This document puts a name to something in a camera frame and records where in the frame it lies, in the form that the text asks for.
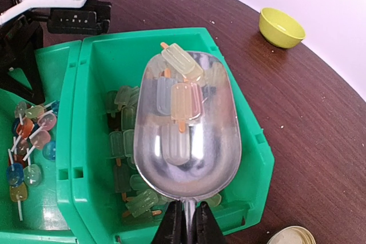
dark wood surface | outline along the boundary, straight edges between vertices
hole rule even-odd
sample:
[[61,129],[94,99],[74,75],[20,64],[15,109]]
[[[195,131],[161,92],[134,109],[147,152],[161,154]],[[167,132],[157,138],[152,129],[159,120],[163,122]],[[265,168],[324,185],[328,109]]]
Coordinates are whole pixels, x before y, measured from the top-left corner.
[[[270,45],[237,0],[102,1],[110,33],[206,27],[264,128],[276,159],[264,215],[228,243],[266,244],[290,225],[320,244],[366,243],[366,103],[326,63],[302,44]],[[80,38],[46,32],[45,46]]]

yellow bowl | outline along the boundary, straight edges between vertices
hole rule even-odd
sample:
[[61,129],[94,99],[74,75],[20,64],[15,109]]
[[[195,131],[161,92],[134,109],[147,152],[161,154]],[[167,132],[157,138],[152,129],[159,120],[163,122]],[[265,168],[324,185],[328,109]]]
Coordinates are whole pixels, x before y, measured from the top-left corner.
[[292,48],[305,38],[305,30],[288,14],[273,8],[263,8],[259,17],[259,30],[269,43]]

round lid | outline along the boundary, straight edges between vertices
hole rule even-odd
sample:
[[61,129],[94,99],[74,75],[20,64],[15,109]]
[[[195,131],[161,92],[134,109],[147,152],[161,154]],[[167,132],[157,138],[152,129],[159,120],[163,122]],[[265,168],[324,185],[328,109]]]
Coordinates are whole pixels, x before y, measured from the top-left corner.
[[316,244],[313,235],[305,228],[291,226],[275,234],[268,244]]

green plastic container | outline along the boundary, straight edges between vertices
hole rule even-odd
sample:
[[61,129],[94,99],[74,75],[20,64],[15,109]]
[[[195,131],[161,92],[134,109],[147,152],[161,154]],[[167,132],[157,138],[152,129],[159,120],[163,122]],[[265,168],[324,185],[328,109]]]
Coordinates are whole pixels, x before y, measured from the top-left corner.
[[[70,167],[70,135],[71,111],[77,61],[81,48],[81,41],[64,43],[35,51],[39,72],[45,90],[46,103],[60,99],[57,126],[50,132],[52,140],[57,140],[57,161],[44,159],[42,152],[32,153],[33,163],[41,167],[43,181],[37,187],[28,189],[28,200],[22,202],[24,221],[20,222],[17,204],[9,197],[9,186],[6,182],[7,149],[13,144],[11,125],[14,109],[21,100],[17,95],[0,90],[0,243],[36,244],[40,241],[51,243],[73,243],[77,238],[76,232],[82,238],[92,239],[82,222],[77,219],[77,213],[71,199],[71,181],[68,186],[57,183],[56,167]],[[14,70],[11,75],[27,85],[27,80],[21,70]],[[57,203],[63,206],[61,211]]]
[[79,57],[71,138],[74,204],[97,243],[150,243],[158,223],[126,225],[120,194],[114,193],[109,129],[104,99],[122,85],[139,86],[160,42],[218,57],[232,84],[242,138],[242,161],[213,212],[224,234],[259,223],[269,190],[274,158],[262,129],[206,29],[168,29],[111,34],[84,40]]

white plastic mount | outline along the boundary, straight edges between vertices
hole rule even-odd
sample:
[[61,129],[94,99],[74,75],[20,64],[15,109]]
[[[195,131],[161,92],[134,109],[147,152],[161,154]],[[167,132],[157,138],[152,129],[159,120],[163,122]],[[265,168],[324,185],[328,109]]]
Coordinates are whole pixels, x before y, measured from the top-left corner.
[[87,0],[22,0],[0,15],[0,26],[34,8],[81,8]]

